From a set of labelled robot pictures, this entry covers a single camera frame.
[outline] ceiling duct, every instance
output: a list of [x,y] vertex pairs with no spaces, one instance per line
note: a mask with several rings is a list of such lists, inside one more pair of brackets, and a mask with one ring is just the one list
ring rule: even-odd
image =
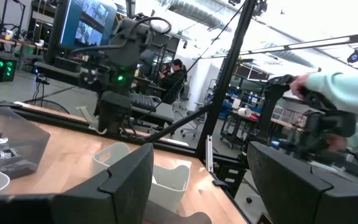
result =
[[[211,4],[210,0],[205,0],[206,5],[216,6],[216,9],[206,7],[200,3],[190,0],[156,0],[163,6],[169,6],[169,10],[175,12],[188,19],[196,22],[200,21],[200,24],[206,25],[212,29],[223,29],[226,25],[222,19],[222,15],[215,13],[222,5]],[[232,29],[227,27],[226,31],[231,32]]]
[[[264,45],[265,45],[264,48],[278,46],[277,44],[274,44],[272,42],[265,42]],[[272,54],[272,55],[274,55],[276,57],[282,58],[284,60],[287,60],[289,62],[294,62],[294,63],[298,63],[300,65],[304,65],[304,66],[309,67],[309,68],[316,68],[317,67],[316,65],[313,65],[308,60],[300,57],[299,55],[293,53],[290,50],[282,51],[282,52],[270,52],[270,54]]]

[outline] office chair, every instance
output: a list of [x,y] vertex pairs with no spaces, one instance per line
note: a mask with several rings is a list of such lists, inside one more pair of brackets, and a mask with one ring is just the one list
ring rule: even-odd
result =
[[189,94],[189,91],[190,91],[190,86],[183,85],[180,88],[177,100],[175,100],[175,102],[173,102],[172,106],[179,106],[179,109],[182,109],[182,110],[186,109],[186,108],[182,107],[182,103],[187,102],[190,99],[191,94]]
[[[197,107],[198,109],[201,109],[204,106],[203,103],[198,103],[198,102],[194,102],[194,103],[198,106]],[[192,113],[194,113],[194,111],[187,111],[187,115],[191,115]],[[193,133],[193,137],[196,137],[196,135],[199,134],[198,126],[201,124],[205,124],[205,120],[206,120],[206,113],[194,119],[193,122],[196,124],[196,127],[183,128],[182,130],[180,130],[180,132],[182,133],[182,137],[186,137],[186,134],[188,133]]]

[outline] workbench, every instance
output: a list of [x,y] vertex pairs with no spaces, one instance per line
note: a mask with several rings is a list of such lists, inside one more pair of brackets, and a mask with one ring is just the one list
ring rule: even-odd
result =
[[[240,115],[238,115],[238,113],[236,111],[228,111],[227,112],[228,115],[226,117],[226,119],[223,122],[222,128],[221,128],[221,137],[220,140],[227,140],[229,142],[229,148],[232,149],[234,145],[238,145],[238,146],[242,146],[244,143],[244,140],[242,138],[239,138],[237,136],[237,133],[240,129],[241,123],[242,122],[246,122],[250,124],[250,130],[252,130],[255,125],[258,123],[257,120],[254,119],[250,119],[250,118],[245,118],[242,117]],[[256,112],[252,112],[252,114],[260,116],[260,113],[256,113]],[[231,125],[232,119],[236,120],[236,123],[234,125],[234,130],[232,133],[229,132],[229,127]],[[286,123],[284,121],[280,121],[278,119],[274,119],[271,118],[271,124],[269,126],[269,131],[268,131],[268,135],[270,136],[268,139],[268,142],[271,141],[271,138],[273,137],[273,135],[275,133],[280,133],[282,132],[283,128],[288,128],[288,129],[294,129],[294,125],[290,124],[290,123]],[[302,131],[301,128],[296,128],[295,131]]]
[[[15,50],[14,49],[16,47],[21,47],[20,54],[19,54],[19,59],[17,61],[17,64],[19,65],[18,66],[19,70],[23,69],[25,59],[27,57],[30,57],[30,56],[25,55],[25,52],[24,52],[25,47],[31,47],[32,49],[37,49],[37,51],[41,50],[41,52],[45,52],[46,50],[48,50],[48,48],[46,48],[46,47],[39,47],[39,46],[37,46],[35,44],[30,44],[28,42],[24,42],[24,41],[21,41],[21,40],[6,40],[6,39],[3,39],[3,38],[0,38],[0,46],[1,46],[1,44],[11,44],[12,49],[11,49],[10,53],[0,52],[0,57],[15,58]],[[31,56],[31,57],[42,59],[42,54],[41,55],[34,55],[34,56]]]
[[[23,103],[21,105],[33,110],[83,121],[81,117]],[[7,194],[64,192],[89,179],[93,155],[117,142],[102,136],[94,136],[57,126],[34,124],[50,133],[44,155],[36,173],[11,180]],[[127,145],[132,151],[139,147],[134,144]],[[179,165],[190,168],[188,188],[181,200],[177,214],[188,217],[196,212],[203,212],[210,217],[212,223],[247,223],[223,190],[212,184],[213,177],[199,159],[154,149],[154,164],[167,169],[173,169]]]

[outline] keyboard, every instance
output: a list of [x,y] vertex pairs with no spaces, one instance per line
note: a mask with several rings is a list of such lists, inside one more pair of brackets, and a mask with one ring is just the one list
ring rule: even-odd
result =
[[132,106],[155,112],[153,99],[141,93],[131,94]]

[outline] computer tower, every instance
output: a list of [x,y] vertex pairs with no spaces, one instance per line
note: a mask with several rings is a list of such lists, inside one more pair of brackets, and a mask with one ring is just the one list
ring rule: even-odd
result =
[[16,71],[15,59],[0,57],[0,82],[11,82],[15,77]]

